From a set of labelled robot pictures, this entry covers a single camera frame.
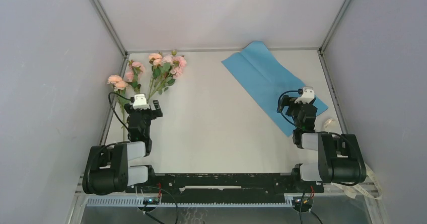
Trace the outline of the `blue wrapping paper sheet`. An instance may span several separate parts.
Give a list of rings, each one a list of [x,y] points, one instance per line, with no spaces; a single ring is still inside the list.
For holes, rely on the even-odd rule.
[[[291,136],[295,127],[276,111],[277,101],[283,92],[304,87],[303,81],[283,67],[261,41],[251,42],[222,64],[276,126]]]

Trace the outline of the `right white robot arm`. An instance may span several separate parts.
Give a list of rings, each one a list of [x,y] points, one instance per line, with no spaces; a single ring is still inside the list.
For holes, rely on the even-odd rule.
[[[291,177],[294,190],[303,192],[311,182],[355,186],[365,181],[365,166],[354,134],[339,134],[315,130],[317,107],[312,99],[303,103],[287,92],[278,98],[277,112],[292,126],[293,143],[300,149],[317,152],[317,162],[299,164],[299,173]]]

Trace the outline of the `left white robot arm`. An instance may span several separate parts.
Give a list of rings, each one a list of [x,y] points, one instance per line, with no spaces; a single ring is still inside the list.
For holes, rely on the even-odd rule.
[[[154,100],[152,104],[147,109],[125,105],[128,112],[127,141],[91,147],[82,180],[86,194],[122,192],[135,184],[145,192],[156,189],[158,182],[150,165],[129,164],[131,160],[149,156],[152,151],[151,122],[163,116],[159,101]]]

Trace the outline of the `pink flower bunch stem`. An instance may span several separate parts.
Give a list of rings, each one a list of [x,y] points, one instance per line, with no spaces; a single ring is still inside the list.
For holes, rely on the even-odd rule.
[[[148,100],[155,94],[161,95],[173,86],[176,80],[183,75],[187,66],[185,55],[178,55],[177,50],[164,55],[162,52],[149,55],[152,76],[149,84]]]

